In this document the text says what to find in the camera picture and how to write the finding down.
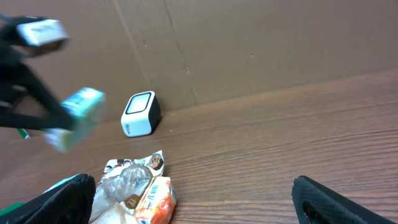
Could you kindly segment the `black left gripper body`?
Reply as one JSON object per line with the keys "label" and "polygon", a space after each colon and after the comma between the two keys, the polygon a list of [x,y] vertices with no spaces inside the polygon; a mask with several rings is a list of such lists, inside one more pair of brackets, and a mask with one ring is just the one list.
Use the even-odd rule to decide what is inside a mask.
{"label": "black left gripper body", "polygon": [[13,77],[12,68],[18,66],[23,56],[23,53],[14,49],[13,46],[28,46],[25,38],[17,31],[17,26],[34,22],[34,18],[1,15],[1,19],[5,22],[1,27],[1,103],[5,103],[8,107],[12,106],[21,95],[19,91],[13,90],[12,84],[9,83],[10,78]]}

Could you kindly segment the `clear brown snack bag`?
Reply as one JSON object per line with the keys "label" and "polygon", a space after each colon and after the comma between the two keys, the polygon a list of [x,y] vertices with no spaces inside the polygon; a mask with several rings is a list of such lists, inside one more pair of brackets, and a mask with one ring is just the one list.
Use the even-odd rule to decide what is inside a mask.
{"label": "clear brown snack bag", "polygon": [[96,188],[89,222],[93,223],[115,203],[129,197],[133,200],[127,203],[127,208],[136,208],[146,188],[164,173],[164,165],[162,151],[142,159],[109,160]]}

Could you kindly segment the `teal white box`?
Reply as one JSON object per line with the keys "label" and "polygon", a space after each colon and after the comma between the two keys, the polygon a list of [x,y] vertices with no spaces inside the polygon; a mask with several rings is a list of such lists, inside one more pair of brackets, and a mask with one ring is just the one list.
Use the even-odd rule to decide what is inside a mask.
{"label": "teal white box", "polygon": [[103,114],[106,95],[94,88],[84,87],[61,102],[73,118],[71,130],[47,129],[45,141],[58,152],[66,153],[84,141],[94,130]]}

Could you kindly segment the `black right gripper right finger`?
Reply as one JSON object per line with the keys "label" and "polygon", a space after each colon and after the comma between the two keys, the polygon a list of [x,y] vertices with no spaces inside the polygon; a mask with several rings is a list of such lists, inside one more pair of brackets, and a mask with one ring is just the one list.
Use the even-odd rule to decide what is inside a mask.
{"label": "black right gripper right finger", "polygon": [[394,224],[304,175],[294,180],[292,200],[300,224]]}

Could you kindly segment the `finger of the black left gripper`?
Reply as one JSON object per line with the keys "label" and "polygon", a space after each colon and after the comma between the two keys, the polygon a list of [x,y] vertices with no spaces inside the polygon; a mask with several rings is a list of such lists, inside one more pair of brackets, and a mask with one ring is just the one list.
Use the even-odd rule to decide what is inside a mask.
{"label": "finger of the black left gripper", "polygon": [[72,126],[73,118],[64,109],[48,110],[43,116],[19,114],[11,110],[1,111],[1,127],[5,128],[71,130]]}
{"label": "finger of the black left gripper", "polygon": [[19,69],[22,73],[22,80],[20,81],[21,86],[26,87],[28,93],[35,98],[44,109],[47,111],[64,109],[68,112],[27,65],[21,64]]}

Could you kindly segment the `orange snack packet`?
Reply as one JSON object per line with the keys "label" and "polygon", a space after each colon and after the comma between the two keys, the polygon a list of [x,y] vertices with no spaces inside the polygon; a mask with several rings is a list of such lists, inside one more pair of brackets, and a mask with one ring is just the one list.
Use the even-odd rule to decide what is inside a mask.
{"label": "orange snack packet", "polygon": [[134,217],[140,224],[169,224],[176,204],[170,177],[156,177],[136,207]]}

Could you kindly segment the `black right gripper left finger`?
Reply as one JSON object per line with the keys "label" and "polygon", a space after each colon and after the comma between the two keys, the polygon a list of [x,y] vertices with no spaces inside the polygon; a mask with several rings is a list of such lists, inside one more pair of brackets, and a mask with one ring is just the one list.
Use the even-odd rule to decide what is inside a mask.
{"label": "black right gripper left finger", "polygon": [[1,223],[87,224],[95,192],[94,177],[77,174],[26,203],[1,210]]}

